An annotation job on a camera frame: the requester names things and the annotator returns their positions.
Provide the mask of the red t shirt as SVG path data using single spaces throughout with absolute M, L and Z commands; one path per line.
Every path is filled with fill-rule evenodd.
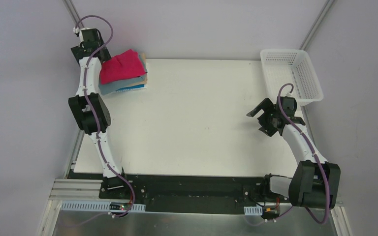
M 127 80 L 146 74 L 140 54 L 132 49 L 112 57 L 102 64 L 100 82 L 104 84 Z

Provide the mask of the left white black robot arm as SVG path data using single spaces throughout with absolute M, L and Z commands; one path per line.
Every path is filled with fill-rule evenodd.
M 119 199 L 130 194 L 130 185 L 123 180 L 123 167 L 116 164 L 108 137 L 111 125 L 110 112 L 99 89 L 102 63 L 111 59 L 100 31 L 91 28 L 76 28 L 79 45 L 71 51 L 80 66 L 79 86 L 76 94 L 68 99 L 74 119 L 93 142 L 102 165 L 101 189 L 111 190 Z

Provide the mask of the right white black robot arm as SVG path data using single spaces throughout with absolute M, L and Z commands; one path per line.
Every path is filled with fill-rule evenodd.
M 332 209 L 336 204 L 341 169 L 324 158 L 310 140 L 302 117 L 295 115 L 298 105 L 293 97 L 280 102 L 263 99 L 247 116 L 258 117 L 260 131 L 269 137 L 279 133 L 288 143 L 297 162 L 292 177 L 268 174 L 258 187 L 259 196 L 273 201 L 279 195 L 295 207 Z

